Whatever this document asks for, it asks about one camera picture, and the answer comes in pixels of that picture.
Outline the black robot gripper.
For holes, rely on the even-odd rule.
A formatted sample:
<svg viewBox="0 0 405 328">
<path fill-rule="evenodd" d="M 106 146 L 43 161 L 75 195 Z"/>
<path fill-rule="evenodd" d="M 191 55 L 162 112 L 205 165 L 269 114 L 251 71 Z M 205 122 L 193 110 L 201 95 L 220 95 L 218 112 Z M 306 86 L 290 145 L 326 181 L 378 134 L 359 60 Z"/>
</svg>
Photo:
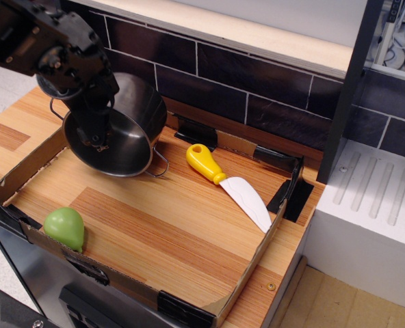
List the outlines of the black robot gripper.
<svg viewBox="0 0 405 328">
<path fill-rule="evenodd" d="M 119 87 L 101 40 L 78 14 L 0 1 L 0 67 L 35 75 L 51 97 L 67 101 L 83 144 L 109 148 Z"/>
</svg>

